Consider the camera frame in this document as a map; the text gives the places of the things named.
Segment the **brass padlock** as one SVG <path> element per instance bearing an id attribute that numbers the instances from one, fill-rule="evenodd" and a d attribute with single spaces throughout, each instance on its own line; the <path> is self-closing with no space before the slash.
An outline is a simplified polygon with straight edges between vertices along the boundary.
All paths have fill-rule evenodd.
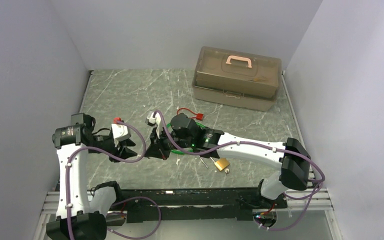
<path id="1" fill-rule="evenodd" d="M 212 157 L 209 158 L 214 166 L 217 168 L 219 172 L 224 171 L 230 165 L 230 162 L 226 158 L 220 158 L 218 160 L 214 160 Z"/>

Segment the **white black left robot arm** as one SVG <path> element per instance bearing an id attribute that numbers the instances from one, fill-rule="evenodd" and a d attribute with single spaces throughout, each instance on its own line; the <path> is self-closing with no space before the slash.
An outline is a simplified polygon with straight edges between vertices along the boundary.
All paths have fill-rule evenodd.
<path id="1" fill-rule="evenodd" d="M 109 159 L 119 162 L 137 156 L 130 149 L 136 144 L 130 139 L 130 129 L 119 117 L 114 118 L 108 135 L 94 132 L 94 117 L 77 113 L 70 125 L 55 130 L 52 136 L 60 168 L 59 202 L 55 220 L 46 224 L 46 235 L 52 240 L 104 240 L 107 236 L 108 211 L 124 203 L 122 190 L 116 181 L 101 183 L 88 197 L 86 165 L 89 154 L 109 153 Z"/>

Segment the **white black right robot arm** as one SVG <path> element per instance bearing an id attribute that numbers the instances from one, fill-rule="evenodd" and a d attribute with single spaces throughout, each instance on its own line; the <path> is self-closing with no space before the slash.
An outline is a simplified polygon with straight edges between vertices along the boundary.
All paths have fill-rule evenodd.
<path id="1" fill-rule="evenodd" d="M 304 191 L 308 187 L 311 157 L 295 138 L 289 137 L 286 142 L 247 139 L 201 127 L 183 113 L 171 119 L 172 130 L 159 111 L 151 111 L 145 122 L 153 128 L 146 157 L 166 160 L 173 150 L 178 150 L 185 155 L 245 160 L 274 169 L 255 194 L 256 203 L 262 208 L 269 207 L 287 190 Z"/>

